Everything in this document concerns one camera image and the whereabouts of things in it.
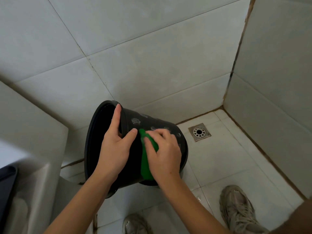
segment metal drain grate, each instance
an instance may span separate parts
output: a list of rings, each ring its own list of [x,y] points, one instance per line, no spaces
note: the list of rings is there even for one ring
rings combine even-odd
[[[211,136],[211,134],[205,127],[204,123],[190,127],[189,131],[191,135],[193,136],[193,139],[195,140],[195,142]]]

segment beige sneaker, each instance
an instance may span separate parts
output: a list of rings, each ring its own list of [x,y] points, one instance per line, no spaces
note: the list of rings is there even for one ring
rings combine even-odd
[[[124,219],[123,234],[153,234],[147,221],[138,214],[130,214]]]
[[[234,234],[267,234],[255,218],[255,209],[239,186],[225,187],[220,195],[220,211],[228,228]]]

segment green cloth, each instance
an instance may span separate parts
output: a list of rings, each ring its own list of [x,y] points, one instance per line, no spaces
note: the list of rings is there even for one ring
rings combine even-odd
[[[158,144],[154,141],[154,139],[149,134],[145,133],[144,129],[139,129],[138,132],[140,133],[141,142],[142,142],[141,175],[144,178],[144,180],[153,181],[154,177],[149,170],[149,162],[147,160],[144,137],[147,137],[150,140],[156,152],[159,149]]]

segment drain cover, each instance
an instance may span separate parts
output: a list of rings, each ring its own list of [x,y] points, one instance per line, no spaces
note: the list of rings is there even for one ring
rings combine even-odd
[[[189,131],[195,142],[211,136],[204,123],[190,127]]]
[[[197,138],[204,137],[205,134],[206,130],[201,126],[197,126],[193,129],[193,135],[195,135]]]

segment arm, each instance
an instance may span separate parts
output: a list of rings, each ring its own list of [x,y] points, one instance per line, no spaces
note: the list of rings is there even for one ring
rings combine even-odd
[[[151,142],[147,138],[144,139],[150,171],[188,231],[191,234],[229,234],[181,180],[181,151],[176,137],[166,129],[146,133],[159,146],[159,150],[155,152]]]
[[[120,111],[121,107],[118,104],[111,125],[105,133],[99,161],[93,174],[44,234],[85,234],[87,231],[110,186],[126,165],[130,146],[138,132],[132,129],[123,139],[118,136]]]

